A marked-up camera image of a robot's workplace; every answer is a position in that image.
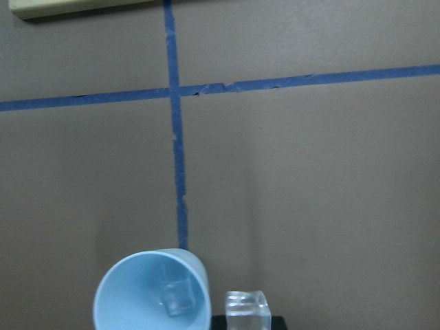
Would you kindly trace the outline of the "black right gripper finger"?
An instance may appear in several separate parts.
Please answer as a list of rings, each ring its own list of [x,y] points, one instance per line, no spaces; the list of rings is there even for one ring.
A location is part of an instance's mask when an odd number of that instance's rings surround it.
[[[211,317],[211,330],[226,330],[227,322],[225,315],[216,315]],[[271,330],[287,330],[287,324],[284,317],[272,316]]]

